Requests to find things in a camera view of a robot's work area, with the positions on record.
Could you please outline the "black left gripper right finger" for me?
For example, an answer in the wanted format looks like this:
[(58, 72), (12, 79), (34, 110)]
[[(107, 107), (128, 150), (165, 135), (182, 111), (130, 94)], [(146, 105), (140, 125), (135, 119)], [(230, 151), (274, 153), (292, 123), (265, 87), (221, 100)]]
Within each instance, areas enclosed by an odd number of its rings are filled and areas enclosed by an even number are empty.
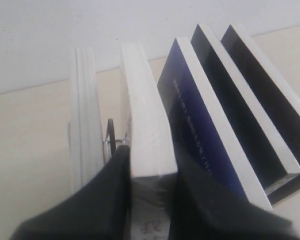
[(292, 223), (201, 175), (179, 172), (170, 240), (298, 240)]

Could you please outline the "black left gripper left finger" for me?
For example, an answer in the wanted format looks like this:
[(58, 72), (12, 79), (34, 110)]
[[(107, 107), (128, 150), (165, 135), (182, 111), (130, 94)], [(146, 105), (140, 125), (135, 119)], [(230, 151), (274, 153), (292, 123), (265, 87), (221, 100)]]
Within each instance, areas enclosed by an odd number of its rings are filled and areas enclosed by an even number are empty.
[(130, 148), (120, 145), (102, 170), (55, 207), (22, 222), (12, 240), (127, 240)]

